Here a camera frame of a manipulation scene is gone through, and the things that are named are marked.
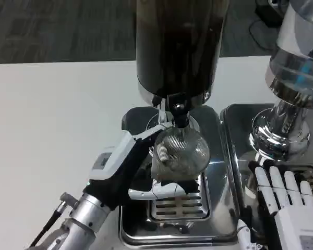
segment coffee grinder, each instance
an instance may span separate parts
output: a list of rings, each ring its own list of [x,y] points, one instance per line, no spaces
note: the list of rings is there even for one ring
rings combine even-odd
[[[139,247],[234,242],[239,209],[220,120],[203,106],[212,91],[228,1],[138,0],[135,7],[138,88],[151,107],[131,109],[122,129],[138,134],[166,121],[188,123],[207,142],[210,160],[196,179],[198,192],[123,206],[119,236]],[[150,166],[151,158],[137,178],[149,178]]]

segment white robotic hand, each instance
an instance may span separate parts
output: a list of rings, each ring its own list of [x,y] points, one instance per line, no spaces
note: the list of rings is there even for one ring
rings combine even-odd
[[[257,179],[259,215],[269,249],[313,249],[313,194],[307,181],[299,184],[291,171],[276,166],[262,168],[257,162],[249,167]],[[250,241],[250,229],[238,222],[241,249],[261,249]]]

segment white table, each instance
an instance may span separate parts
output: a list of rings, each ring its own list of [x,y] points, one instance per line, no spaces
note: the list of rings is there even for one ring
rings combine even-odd
[[[219,113],[232,103],[274,102],[268,63],[221,58],[207,105]],[[62,192],[80,197],[100,150],[136,106],[146,104],[134,61],[0,65],[0,249],[27,247]],[[92,249],[127,248],[117,218],[110,215]]]

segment mesh strainer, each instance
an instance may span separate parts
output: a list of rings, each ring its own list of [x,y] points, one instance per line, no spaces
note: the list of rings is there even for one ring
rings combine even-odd
[[[151,176],[157,181],[194,180],[210,160],[208,144],[189,126],[170,127],[155,141]]]

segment robotic arm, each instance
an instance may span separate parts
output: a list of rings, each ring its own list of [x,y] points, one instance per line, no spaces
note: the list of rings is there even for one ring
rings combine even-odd
[[[157,183],[149,179],[143,191],[130,188],[158,134],[170,126],[172,123],[166,122],[136,136],[122,131],[122,138],[114,151],[102,153],[95,162],[81,198],[76,200],[64,193],[62,202],[28,250],[87,250],[108,214],[130,199],[152,200],[196,192],[198,184],[195,181]],[[39,246],[35,246],[67,206],[72,208],[69,218]]]

